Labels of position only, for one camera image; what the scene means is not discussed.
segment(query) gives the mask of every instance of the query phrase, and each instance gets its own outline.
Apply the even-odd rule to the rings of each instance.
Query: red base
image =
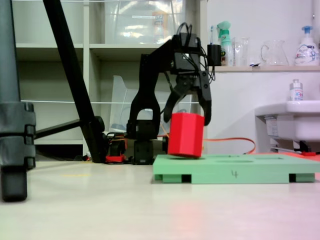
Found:
[[[126,156],[122,154],[121,156],[106,156],[105,162],[106,163],[123,163],[126,160]]]
[[[199,158],[202,154],[205,118],[195,113],[172,114],[168,154]]]
[[[315,155],[317,155],[315,152],[302,152],[301,153],[302,156],[306,156],[306,157],[314,157]]]

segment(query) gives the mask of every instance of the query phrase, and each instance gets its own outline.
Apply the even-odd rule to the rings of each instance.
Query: orange cable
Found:
[[[253,143],[253,149],[246,152],[245,154],[252,154],[256,150],[256,143],[250,138],[246,137],[229,137],[229,138],[217,138],[217,139],[204,139],[205,142],[224,142],[224,141],[234,141],[234,140],[244,140]]]
[[[169,134],[167,133],[167,131],[165,130],[165,128],[164,128],[164,126],[162,125],[161,122],[160,122],[160,127],[162,128],[162,130],[165,133],[165,135],[169,138]]]

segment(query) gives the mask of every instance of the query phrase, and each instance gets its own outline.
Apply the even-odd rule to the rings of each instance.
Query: toothbrush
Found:
[[[211,32],[210,45],[212,45],[214,43],[214,26],[211,26],[210,32]]]

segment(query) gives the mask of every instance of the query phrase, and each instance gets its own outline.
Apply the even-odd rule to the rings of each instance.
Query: handwritten number 4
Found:
[[[239,174],[237,173],[237,171],[231,171],[232,176],[234,176],[235,178],[237,178],[239,176]]]

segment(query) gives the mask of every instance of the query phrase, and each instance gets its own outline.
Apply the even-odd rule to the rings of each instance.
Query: spray bottle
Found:
[[[296,66],[319,66],[320,56],[319,48],[314,43],[313,38],[310,36],[310,32],[313,29],[312,26],[304,26],[304,38],[298,48],[295,56]]]
[[[231,67],[234,65],[234,51],[230,40],[230,22],[223,21],[217,25],[219,40],[221,41],[221,65]]]

